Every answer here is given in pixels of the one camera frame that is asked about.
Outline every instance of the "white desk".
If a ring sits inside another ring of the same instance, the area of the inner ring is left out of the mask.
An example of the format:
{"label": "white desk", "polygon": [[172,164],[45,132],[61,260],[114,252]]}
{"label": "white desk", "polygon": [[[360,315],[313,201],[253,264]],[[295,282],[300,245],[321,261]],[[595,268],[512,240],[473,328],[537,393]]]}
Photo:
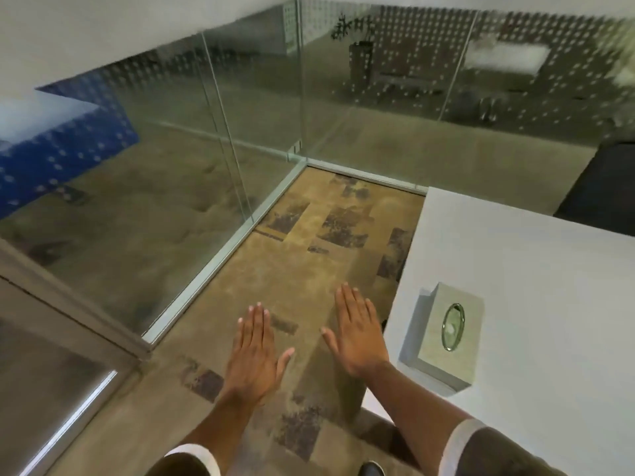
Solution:
{"label": "white desk", "polygon": [[[420,288],[439,281],[485,299],[476,382],[453,404],[571,476],[633,474],[635,238],[431,188],[391,360]],[[390,421],[369,391],[362,407]]]}

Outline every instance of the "glass door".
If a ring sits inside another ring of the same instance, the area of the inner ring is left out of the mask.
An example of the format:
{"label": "glass door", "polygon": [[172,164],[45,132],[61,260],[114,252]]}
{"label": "glass door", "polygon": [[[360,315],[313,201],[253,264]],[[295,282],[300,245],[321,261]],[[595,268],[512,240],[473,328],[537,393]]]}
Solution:
{"label": "glass door", "polygon": [[40,475],[139,358],[7,274],[0,263],[0,466]]}

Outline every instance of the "left hand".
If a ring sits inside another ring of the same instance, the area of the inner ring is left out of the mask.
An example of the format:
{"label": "left hand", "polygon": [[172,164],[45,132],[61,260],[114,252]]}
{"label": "left hand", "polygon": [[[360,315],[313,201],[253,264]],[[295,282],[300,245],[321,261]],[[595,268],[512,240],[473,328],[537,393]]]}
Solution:
{"label": "left hand", "polygon": [[250,306],[246,320],[238,320],[220,396],[231,395],[245,404],[257,406],[280,386],[294,351],[289,348],[276,359],[271,314],[260,303]]}

